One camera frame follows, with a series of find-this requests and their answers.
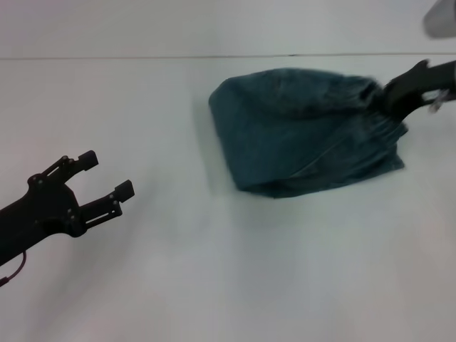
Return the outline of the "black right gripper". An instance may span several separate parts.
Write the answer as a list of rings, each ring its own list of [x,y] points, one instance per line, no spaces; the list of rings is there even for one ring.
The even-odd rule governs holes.
[[[380,108],[384,104],[391,118],[406,118],[427,105],[435,113],[444,103],[455,100],[455,62],[430,66],[428,60],[420,61],[391,80],[384,92],[380,84],[368,83],[358,99],[365,108]]]

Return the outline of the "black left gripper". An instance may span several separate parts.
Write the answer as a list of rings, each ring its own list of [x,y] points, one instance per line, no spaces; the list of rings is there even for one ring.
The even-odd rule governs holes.
[[[1,264],[53,234],[79,237],[86,229],[123,214],[120,204],[135,195],[130,180],[82,207],[65,185],[74,175],[97,165],[98,158],[93,150],[76,160],[64,155],[42,173],[28,179],[27,193],[1,210]]]

